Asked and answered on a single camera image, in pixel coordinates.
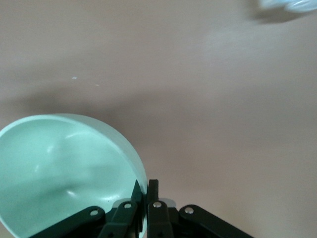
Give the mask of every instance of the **transparent plastic object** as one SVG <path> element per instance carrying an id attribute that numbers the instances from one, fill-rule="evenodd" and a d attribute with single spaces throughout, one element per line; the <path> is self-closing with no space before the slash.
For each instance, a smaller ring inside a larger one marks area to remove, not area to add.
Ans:
<path id="1" fill-rule="evenodd" d="M 137 152 L 111 126 L 86 116 L 39 115 L 0 131 L 0 221 L 28 238 L 89 206 L 108 212 L 147 192 Z M 143 237 L 147 225 L 140 234 Z"/>
<path id="2" fill-rule="evenodd" d="M 284 7 L 286 11 L 304 13 L 317 9 L 317 0 L 259 0 L 262 9 Z"/>

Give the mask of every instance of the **beige table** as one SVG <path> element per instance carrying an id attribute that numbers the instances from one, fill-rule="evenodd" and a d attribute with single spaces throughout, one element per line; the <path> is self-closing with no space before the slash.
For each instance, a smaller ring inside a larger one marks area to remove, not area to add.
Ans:
<path id="1" fill-rule="evenodd" d="M 0 0 L 0 128 L 95 117 L 178 207 L 315 238 L 316 62 L 317 14 L 255 0 Z"/>

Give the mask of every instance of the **bowl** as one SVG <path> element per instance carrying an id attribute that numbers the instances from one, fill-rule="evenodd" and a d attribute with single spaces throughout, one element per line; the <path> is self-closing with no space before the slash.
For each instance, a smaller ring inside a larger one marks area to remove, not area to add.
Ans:
<path id="1" fill-rule="evenodd" d="M 131 197 L 135 180 L 145 194 L 147 177 L 137 152 L 99 120 L 36 115 L 0 131 L 0 220 L 16 238 L 89 206 L 108 212 Z"/>

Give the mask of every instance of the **white and blue object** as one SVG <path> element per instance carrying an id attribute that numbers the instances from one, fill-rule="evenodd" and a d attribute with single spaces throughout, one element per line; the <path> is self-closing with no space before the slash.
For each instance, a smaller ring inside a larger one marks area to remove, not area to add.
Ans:
<path id="1" fill-rule="evenodd" d="M 286 11 L 304 13 L 317 9 L 317 0 L 260 0 L 262 9 L 284 7 Z"/>

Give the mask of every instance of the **light blue object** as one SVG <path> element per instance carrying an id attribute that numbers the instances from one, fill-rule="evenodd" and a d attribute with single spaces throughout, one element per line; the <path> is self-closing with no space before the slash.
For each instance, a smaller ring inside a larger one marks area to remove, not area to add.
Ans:
<path id="1" fill-rule="evenodd" d="M 263 9 L 284 7 L 286 11 L 303 13 L 317 9 L 317 0 L 260 0 Z"/>
<path id="2" fill-rule="evenodd" d="M 89 206 L 108 212 L 131 197 L 136 179 L 145 194 L 147 177 L 138 154 L 99 120 L 39 115 L 0 131 L 0 220 L 16 238 Z M 140 237 L 146 226 L 145 218 Z"/>

